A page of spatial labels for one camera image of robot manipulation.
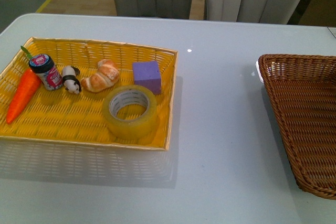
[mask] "yellow tray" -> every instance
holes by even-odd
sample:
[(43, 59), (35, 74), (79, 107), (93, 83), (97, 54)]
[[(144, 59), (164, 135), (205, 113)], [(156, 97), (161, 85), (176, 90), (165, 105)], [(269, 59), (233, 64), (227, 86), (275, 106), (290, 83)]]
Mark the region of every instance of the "yellow tray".
[[(50, 55), (60, 72), (66, 65), (79, 68), (78, 79), (95, 73), (99, 60), (112, 59), (118, 65), (120, 80), (100, 93), (83, 90), (79, 95), (70, 94), (65, 88), (47, 91), (41, 86), (23, 113), (8, 125), (5, 120), (8, 106), (22, 73), (28, 68), (28, 60), (20, 50), (0, 74), (0, 139), (168, 150), (177, 51), (121, 42), (34, 37), (24, 47), (32, 55)], [(158, 62), (162, 79), (162, 93), (155, 96), (159, 127), (140, 142), (119, 139), (105, 125), (102, 102), (113, 88), (133, 84), (133, 62), (152, 60)], [(139, 111), (130, 108), (128, 113), (134, 115)]]

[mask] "toy croissant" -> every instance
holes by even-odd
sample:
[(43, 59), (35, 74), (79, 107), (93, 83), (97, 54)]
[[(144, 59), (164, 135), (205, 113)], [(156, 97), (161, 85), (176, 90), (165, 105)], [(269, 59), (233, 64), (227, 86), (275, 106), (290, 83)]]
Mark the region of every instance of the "toy croissant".
[(119, 80), (117, 65), (109, 59), (98, 62), (97, 72), (80, 81), (83, 88), (90, 92), (98, 93), (112, 87)]

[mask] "white table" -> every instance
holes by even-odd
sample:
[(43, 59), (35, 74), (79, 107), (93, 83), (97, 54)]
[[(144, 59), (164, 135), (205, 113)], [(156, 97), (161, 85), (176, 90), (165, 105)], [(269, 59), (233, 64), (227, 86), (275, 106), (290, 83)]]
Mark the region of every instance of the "white table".
[(1, 141), (0, 223), (335, 223), (336, 201), (297, 187), (255, 66), (336, 55), (327, 28), (28, 14), (0, 35), (1, 70), (30, 36), (178, 50), (171, 147)]

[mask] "purple cube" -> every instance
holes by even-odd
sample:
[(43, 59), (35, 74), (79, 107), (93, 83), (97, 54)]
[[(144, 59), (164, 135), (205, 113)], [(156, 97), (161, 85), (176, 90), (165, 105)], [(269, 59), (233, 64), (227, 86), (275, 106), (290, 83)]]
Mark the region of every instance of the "purple cube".
[(157, 61), (133, 63), (134, 84), (144, 86), (153, 92), (161, 94), (161, 75)]

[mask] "toy carrot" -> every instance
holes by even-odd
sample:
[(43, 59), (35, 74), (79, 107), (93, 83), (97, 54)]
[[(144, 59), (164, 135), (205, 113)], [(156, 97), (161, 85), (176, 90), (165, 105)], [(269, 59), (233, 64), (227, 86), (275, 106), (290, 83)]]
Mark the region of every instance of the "toy carrot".
[(30, 68), (24, 72), (7, 111), (6, 122), (8, 124), (23, 112), (40, 84), (40, 78)]

